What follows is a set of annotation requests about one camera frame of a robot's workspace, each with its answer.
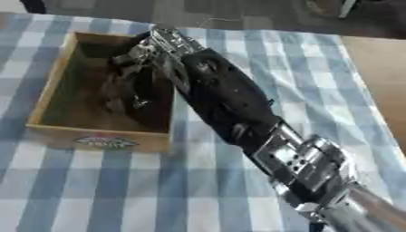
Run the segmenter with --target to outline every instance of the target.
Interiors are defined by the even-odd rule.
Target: blue and white checkered cloth
[[[266,176],[178,96],[173,153],[55,150],[24,124],[69,32],[149,24],[9,15],[0,31],[1,231],[307,231]],[[361,181],[406,208],[406,162],[339,36],[184,29],[251,76],[303,135],[354,155]]]

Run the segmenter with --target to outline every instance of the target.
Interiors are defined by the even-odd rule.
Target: cardboard box
[[[35,131],[36,139],[55,148],[169,150],[174,90],[167,79],[158,78],[162,102],[147,116],[158,127],[146,127],[98,105],[97,94],[108,77],[107,57],[128,39],[107,34],[70,35],[26,124]]]

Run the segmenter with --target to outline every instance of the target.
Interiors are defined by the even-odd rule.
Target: logo
[[[124,149],[139,145],[131,140],[107,137],[84,137],[75,140],[75,142],[100,149]]]

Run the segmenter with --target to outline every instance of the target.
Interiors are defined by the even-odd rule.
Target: robotic arm
[[[131,38],[110,65],[118,82],[137,80],[145,68],[163,73],[201,119],[240,147],[269,176],[278,196],[311,224],[340,232],[406,231],[406,213],[358,183],[345,152],[317,135],[303,139],[274,115],[273,101],[235,65],[175,28],[156,25]],[[133,94],[134,108],[151,103],[142,91]]]

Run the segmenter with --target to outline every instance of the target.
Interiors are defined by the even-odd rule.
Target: cable
[[[199,24],[198,27],[202,27],[205,23],[207,23],[208,21],[212,21],[212,20],[225,21],[225,22],[239,22],[239,21],[243,21],[242,19],[207,18],[207,19],[203,20],[203,22],[201,22],[201,24]]]

